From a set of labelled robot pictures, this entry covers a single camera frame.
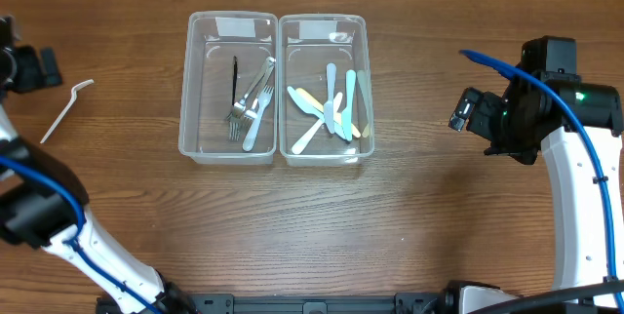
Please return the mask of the pale green plastic knife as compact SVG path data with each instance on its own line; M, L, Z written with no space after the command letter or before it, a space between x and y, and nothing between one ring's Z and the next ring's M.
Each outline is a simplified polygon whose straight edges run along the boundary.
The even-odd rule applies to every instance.
M357 79L362 94L362 105L366 112L366 125L361 131L361 137L369 137L371 134L371 91L369 89L369 82L367 81L367 72L365 70L359 70L357 72Z

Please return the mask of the teal plastic knife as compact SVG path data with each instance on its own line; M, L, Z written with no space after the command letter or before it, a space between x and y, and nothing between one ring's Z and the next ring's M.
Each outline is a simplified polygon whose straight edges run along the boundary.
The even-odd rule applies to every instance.
M353 139L352 108L353 108L353 99L354 99L354 94L355 94L356 80L357 80L356 71L353 69L349 69L346 72L346 77L345 77L346 104L345 104L345 108L341 112L342 129L345 135L345 139L347 141L351 141Z

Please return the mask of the light blue plastic knife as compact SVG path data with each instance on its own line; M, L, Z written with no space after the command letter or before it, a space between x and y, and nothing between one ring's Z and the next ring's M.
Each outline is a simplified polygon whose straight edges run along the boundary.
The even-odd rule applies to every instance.
M325 124L328 128L328 131L331 134L334 134L335 128L334 128L334 120L333 120L333 96L334 96L334 85L335 85L335 78L336 78L336 66L334 63L330 62L327 64L326 76L327 76L327 100L324 103Z

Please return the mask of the yellow plastic knife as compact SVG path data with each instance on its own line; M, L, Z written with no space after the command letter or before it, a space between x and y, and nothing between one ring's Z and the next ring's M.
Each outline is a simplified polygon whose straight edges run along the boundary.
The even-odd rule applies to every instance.
M306 90L302 89L302 88L297 88L296 92L302 96L309 104L311 104L317 111L319 111L321 114L324 114L323 112L323 106L312 96L310 95ZM342 97L343 94L341 92L338 92L335 97L334 97L334 103L335 104L340 104L342 101ZM333 115L333 119L334 119L334 130L335 133L337 135L339 135L342 138L345 138L344 135L344 131L342 128L342 117L340 114L338 114L337 112L334 113ZM351 125L351 133L352 133L352 137L356 137L359 138L361 136L360 131L356 128L356 126L354 124Z

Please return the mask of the black plastic utensil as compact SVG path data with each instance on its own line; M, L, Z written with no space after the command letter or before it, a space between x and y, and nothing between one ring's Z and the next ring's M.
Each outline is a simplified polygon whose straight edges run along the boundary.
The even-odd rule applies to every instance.
M236 91L238 82L238 58L233 57L233 74L232 74L232 108L229 114L229 139L237 141L240 137L240 108L236 101Z

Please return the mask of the metal fork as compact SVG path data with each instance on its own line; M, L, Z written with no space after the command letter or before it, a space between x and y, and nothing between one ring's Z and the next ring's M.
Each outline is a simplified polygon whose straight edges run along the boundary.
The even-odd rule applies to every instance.
M262 89L267 85L268 80L273 72L275 66L275 59L273 57L268 57L261 69L259 70L259 81L257 82L255 88L257 92L253 99L253 104L250 108L248 108L243 116L243 127L247 129L253 120L256 117L257 109L259 107L259 95Z
M257 72L257 74L255 75L254 79L252 80L249 87L242 95L242 97L239 100L233 102L230 113L227 116L227 119L230 122L240 122L243 119L246 111L248 110L247 101L248 101L250 94L258 86L260 82L267 80L269 78L274 68L274 63L275 63L275 59L272 57L268 57L265 59L260 70Z

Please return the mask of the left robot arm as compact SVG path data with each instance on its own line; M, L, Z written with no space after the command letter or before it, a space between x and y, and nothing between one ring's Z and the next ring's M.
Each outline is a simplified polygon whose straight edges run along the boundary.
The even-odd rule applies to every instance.
M191 296L141 262L97 221L79 178L21 137L1 116L1 177L20 182L1 195L1 238L69 262L106 293L98 313L195 313Z

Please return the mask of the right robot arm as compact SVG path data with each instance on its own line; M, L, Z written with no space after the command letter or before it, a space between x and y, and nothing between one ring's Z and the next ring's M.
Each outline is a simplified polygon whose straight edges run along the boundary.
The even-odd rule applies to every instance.
M551 291L519 296L451 281L439 313L620 313L623 310L623 105L608 85L577 73L574 39L545 35L511 65L472 50L463 56L498 72L502 95L469 87L449 118L489 143L486 156L523 165L544 159L553 196L555 276Z

